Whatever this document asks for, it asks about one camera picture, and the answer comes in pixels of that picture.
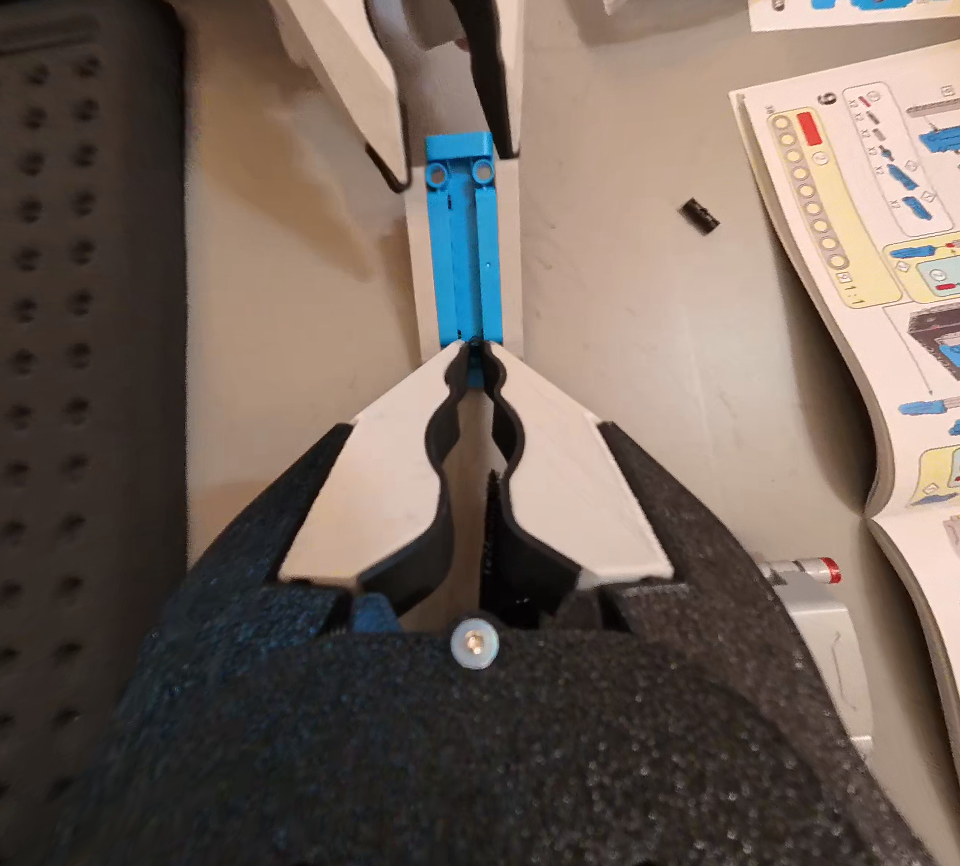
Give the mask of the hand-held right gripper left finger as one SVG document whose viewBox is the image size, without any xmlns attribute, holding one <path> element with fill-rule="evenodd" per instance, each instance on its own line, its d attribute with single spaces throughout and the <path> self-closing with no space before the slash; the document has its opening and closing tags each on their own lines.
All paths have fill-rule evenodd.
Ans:
<svg viewBox="0 0 960 866">
<path fill-rule="evenodd" d="M 444 464 L 460 438 L 463 345 L 453 343 L 367 405 L 277 573 L 342 591 L 435 591 L 454 533 Z"/>
</svg>

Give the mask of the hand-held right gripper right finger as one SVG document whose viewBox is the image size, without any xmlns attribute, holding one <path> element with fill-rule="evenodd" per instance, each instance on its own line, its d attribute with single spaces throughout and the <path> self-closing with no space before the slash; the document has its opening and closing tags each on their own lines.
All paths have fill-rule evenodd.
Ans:
<svg viewBox="0 0 960 866">
<path fill-rule="evenodd" d="M 672 580 L 674 567 L 601 420 L 498 343 L 485 344 L 485 390 L 506 465 L 505 577 L 515 585 Z"/>
</svg>

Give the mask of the grey perforated building beam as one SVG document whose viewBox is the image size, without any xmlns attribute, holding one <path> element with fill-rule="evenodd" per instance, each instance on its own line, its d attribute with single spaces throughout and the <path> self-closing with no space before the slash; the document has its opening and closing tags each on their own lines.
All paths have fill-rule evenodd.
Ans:
<svg viewBox="0 0 960 866">
<path fill-rule="evenodd" d="M 425 364 L 442 349 L 434 282 L 434 265 L 427 206 L 426 167 L 413 166 L 404 193 L 406 233 L 411 261 L 419 362 Z"/>
<path fill-rule="evenodd" d="M 524 358 L 520 158 L 495 165 L 502 345 Z"/>
</svg>

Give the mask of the blue perforated building beam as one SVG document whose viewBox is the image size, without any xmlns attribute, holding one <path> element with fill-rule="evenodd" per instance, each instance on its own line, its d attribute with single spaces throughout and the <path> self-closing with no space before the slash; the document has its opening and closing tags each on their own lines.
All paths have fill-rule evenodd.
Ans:
<svg viewBox="0 0 960 866">
<path fill-rule="evenodd" d="M 439 344 L 502 343 L 494 138 L 488 131 L 430 136 L 425 158 Z"/>
</svg>

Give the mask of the grey desk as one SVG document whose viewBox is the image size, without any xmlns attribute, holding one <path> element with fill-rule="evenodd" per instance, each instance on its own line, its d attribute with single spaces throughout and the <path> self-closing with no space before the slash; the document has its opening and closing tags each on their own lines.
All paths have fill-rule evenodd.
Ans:
<svg viewBox="0 0 960 866">
<path fill-rule="evenodd" d="M 188 556 L 419 360 L 402 198 L 264 0 L 169 0 L 189 40 Z M 752 33 L 746 0 L 526 0 L 526 362 L 754 553 L 837 560 L 872 768 L 941 864 L 958 788 L 926 644 L 860 523 L 874 444 L 768 224 L 729 92 L 958 38 L 957 20 Z M 701 235 L 696 198 L 721 221 Z"/>
</svg>

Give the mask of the grey black motor block assembly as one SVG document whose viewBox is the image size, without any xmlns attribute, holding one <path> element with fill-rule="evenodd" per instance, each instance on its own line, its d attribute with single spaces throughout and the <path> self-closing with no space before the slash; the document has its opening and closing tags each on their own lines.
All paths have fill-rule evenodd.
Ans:
<svg viewBox="0 0 960 866">
<path fill-rule="evenodd" d="M 854 621 L 836 593 L 839 565 L 829 557 L 756 560 L 804 640 L 846 734 L 860 755 L 874 753 L 874 716 Z"/>
</svg>

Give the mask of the black dotted mat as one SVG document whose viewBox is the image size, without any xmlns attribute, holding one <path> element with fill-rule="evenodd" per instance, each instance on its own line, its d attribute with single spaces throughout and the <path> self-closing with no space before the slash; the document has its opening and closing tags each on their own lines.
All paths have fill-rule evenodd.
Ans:
<svg viewBox="0 0 960 866">
<path fill-rule="evenodd" d="M 184 45 L 164 0 L 2 7 L 2 864 L 186 571 Z"/>
</svg>

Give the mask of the open instruction booklet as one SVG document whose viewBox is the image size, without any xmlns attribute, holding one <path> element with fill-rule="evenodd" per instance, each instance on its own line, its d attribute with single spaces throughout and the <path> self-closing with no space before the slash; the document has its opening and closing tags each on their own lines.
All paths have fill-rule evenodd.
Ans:
<svg viewBox="0 0 960 866">
<path fill-rule="evenodd" d="M 776 234 L 876 443 L 865 505 L 959 722 L 958 40 L 732 91 Z"/>
</svg>

